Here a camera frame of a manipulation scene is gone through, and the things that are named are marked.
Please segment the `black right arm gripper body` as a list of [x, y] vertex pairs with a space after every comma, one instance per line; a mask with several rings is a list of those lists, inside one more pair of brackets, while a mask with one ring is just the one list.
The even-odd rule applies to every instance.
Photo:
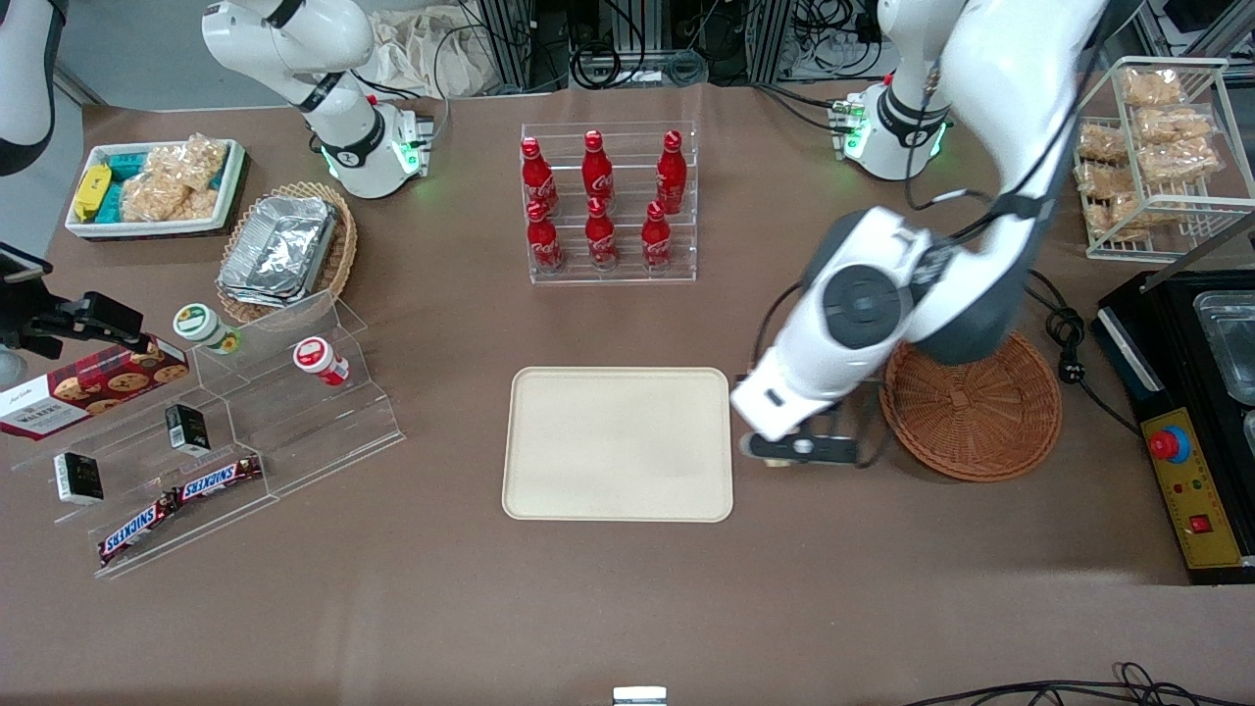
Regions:
[[44, 359], [58, 359], [61, 341], [31, 329], [36, 316], [56, 307], [56, 298], [40, 278], [1, 281], [1, 387], [14, 387], [28, 374], [23, 350]]

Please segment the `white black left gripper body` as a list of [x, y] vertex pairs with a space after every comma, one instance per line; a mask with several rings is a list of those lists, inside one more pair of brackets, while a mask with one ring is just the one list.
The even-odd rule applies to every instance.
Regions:
[[861, 434], [840, 431], [845, 399], [807, 398], [776, 370], [735, 379], [730, 410], [748, 431], [735, 441], [740, 455], [771, 468], [858, 464]]

